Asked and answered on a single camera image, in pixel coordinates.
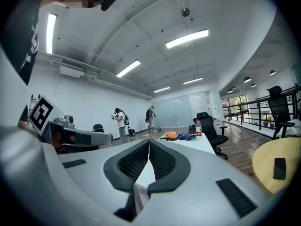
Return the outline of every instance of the blue object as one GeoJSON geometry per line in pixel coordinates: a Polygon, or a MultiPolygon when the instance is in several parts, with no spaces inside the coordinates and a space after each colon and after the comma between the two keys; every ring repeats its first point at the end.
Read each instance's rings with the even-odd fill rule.
{"type": "Polygon", "coordinates": [[[181,141],[182,141],[182,140],[185,140],[185,135],[179,134],[179,135],[178,135],[178,139],[181,140],[181,141]]]}

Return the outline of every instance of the black textured pad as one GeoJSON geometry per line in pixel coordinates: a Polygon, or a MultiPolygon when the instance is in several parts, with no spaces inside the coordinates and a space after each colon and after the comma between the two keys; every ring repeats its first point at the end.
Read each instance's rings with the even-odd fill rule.
{"type": "Polygon", "coordinates": [[[79,160],[75,160],[75,161],[68,161],[68,162],[63,162],[63,166],[65,168],[72,168],[72,167],[76,167],[79,166],[81,164],[85,164],[87,163],[84,159],[79,159],[79,160]]]}
{"type": "Polygon", "coordinates": [[[150,140],[150,162],[156,182],[148,186],[148,195],[177,189],[190,173],[190,163],[183,154],[154,139],[150,140]]]}
{"type": "Polygon", "coordinates": [[[110,157],[103,165],[103,172],[115,189],[131,193],[148,161],[148,155],[149,142],[143,140],[110,157]]]}
{"type": "Polygon", "coordinates": [[[256,209],[251,200],[229,178],[216,183],[241,218],[256,209]]]}

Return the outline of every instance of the fluorescent light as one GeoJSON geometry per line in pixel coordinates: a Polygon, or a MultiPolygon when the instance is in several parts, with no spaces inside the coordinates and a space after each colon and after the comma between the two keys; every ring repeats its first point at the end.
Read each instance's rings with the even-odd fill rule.
{"type": "Polygon", "coordinates": [[[124,76],[127,72],[131,71],[132,69],[134,69],[135,67],[137,67],[140,63],[139,60],[135,60],[135,62],[133,62],[132,64],[130,64],[127,68],[125,68],[123,71],[121,71],[119,74],[117,74],[117,77],[122,77],[124,76]]]}
{"type": "Polygon", "coordinates": [[[191,83],[191,82],[195,82],[195,81],[199,81],[199,80],[202,80],[202,78],[198,78],[198,79],[195,79],[195,80],[191,80],[191,81],[187,81],[187,82],[184,82],[183,84],[188,84],[188,83],[191,83]]]}
{"type": "Polygon", "coordinates": [[[195,32],[195,33],[189,34],[187,36],[181,37],[179,39],[172,40],[170,42],[165,43],[165,45],[166,45],[167,48],[172,48],[172,47],[177,46],[179,44],[186,43],[186,42],[196,40],[196,39],[199,39],[199,38],[203,38],[203,37],[206,37],[208,35],[209,35],[209,30],[205,29],[205,30],[195,32]]]}
{"type": "Polygon", "coordinates": [[[166,90],[166,89],[170,89],[170,87],[166,87],[166,88],[163,88],[163,89],[158,89],[158,90],[154,91],[154,93],[157,93],[157,92],[160,92],[160,91],[163,91],[163,90],[166,90]]]}
{"type": "Polygon", "coordinates": [[[47,22],[47,32],[46,32],[46,52],[52,54],[52,38],[53,38],[53,31],[55,29],[55,21],[57,15],[49,14],[48,15],[48,22],[47,22]]]}

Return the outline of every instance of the glass partition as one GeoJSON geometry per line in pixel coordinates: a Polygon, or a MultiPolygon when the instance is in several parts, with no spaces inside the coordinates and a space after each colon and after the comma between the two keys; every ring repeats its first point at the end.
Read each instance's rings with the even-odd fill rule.
{"type": "Polygon", "coordinates": [[[156,114],[155,127],[188,127],[193,124],[193,118],[196,118],[197,113],[209,111],[208,104],[209,97],[203,91],[153,102],[156,114]]]}

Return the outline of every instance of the person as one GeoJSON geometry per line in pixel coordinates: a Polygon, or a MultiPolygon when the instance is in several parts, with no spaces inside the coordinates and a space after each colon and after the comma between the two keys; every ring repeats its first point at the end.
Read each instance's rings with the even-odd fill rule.
{"type": "MultiPolygon", "coordinates": [[[[3,13],[5,24],[1,24],[0,41],[4,52],[19,74],[23,82],[28,85],[35,58],[39,49],[38,16],[39,9],[49,4],[58,3],[71,7],[89,8],[101,0],[15,0],[6,7],[3,13]]],[[[33,135],[37,132],[26,124],[28,108],[24,109],[18,127],[33,135]]],[[[53,145],[60,145],[60,135],[56,133],[53,145]]]]}
{"type": "Polygon", "coordinates": [[[155,129],[154,117],[156,117],[154,113],[155,107],[151,106],[149,108],[149,133],[153,133],[155,129]]]}
{"type": "Polygon", "coordinates": [[[119,108],[115,109],[116,116],[112,116],[113,120],[117,120],[117,126],[119,128],[119,134],[122,144],[127,143],[127,135],[126,135],[126,126],[124,124],[125,119],[125,113],[123,110],[120,110],[119,108]]]}

